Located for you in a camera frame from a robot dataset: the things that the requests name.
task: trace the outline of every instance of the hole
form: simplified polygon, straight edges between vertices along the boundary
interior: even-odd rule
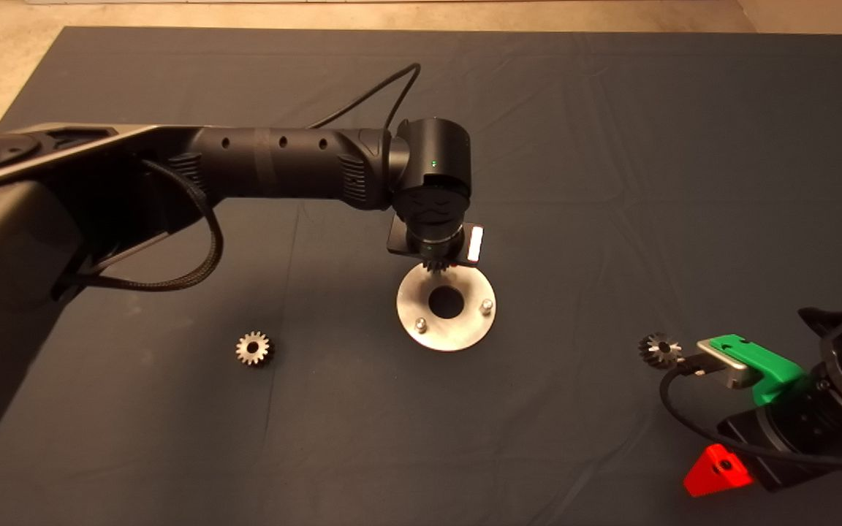
[[[454,319],[463,312],[463,295],[451,286],[439,286],[428,297],[428,307],[440,319]]]

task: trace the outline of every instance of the bevel gear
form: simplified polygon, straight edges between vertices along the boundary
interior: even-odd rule
[[[663,332],[653,332],[639,342],[639,355],[656,369],[674,367],[683,358],[681,345]]]

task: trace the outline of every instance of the metal gear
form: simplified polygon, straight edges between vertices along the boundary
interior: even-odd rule
[[[663,332],[653,332],[639,342],[639,356],[656,369],[674,367],[683,358],[681,345]]]
[[[438,261],[434,259],[425,259],[421,262],[424,265],[425,269],[428,269],[428,272],[441,272],[447,268],[447,261]]]
[[[236,357],[240,362],[254,367],[263,365],[271,357],[271,344],[261,332],[250,332],[240,338],[236,345]]]

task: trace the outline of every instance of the circular metal plate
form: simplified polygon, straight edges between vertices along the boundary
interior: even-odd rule
[[[442,286],[452,287],[463,297],[463,310],[451,319],[437,316],[428,304],[431,292]],[[442,272],[428,272],[423,265],[414,267],[401,280],[395,306],[405,332],[422,346],[442,352],[479,342],[496,319],[492,286],[482,272],[470,267],[448,267]]]

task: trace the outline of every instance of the concrete floor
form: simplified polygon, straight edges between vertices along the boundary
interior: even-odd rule
[[[0,117],[64,26],[842,33],[842,1],[31,6],[0,0]]]

